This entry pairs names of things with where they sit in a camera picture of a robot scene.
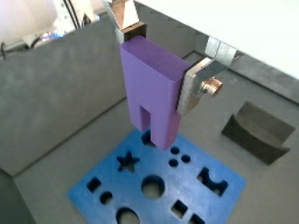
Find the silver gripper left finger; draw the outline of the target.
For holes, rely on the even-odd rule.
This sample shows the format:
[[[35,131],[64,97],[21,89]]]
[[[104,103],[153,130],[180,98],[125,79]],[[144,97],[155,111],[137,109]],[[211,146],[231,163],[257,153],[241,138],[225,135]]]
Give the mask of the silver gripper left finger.
[[[135,36],[145,37],[147,25],[140,21],[133,0],[101,0],[116,29],[120,44]]]

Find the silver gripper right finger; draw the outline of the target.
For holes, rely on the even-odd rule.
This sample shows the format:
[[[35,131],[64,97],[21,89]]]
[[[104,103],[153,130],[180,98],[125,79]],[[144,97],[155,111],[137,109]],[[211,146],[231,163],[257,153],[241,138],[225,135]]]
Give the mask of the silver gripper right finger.
[[[223,83],[215,75],[225,71],[241,56],[237,49],[213,37],[208,38],[204,53],[205,57],[200,58],[184,71],[176,106],[180,115],[195,108],[204,94],[215,96],[220,92]]]

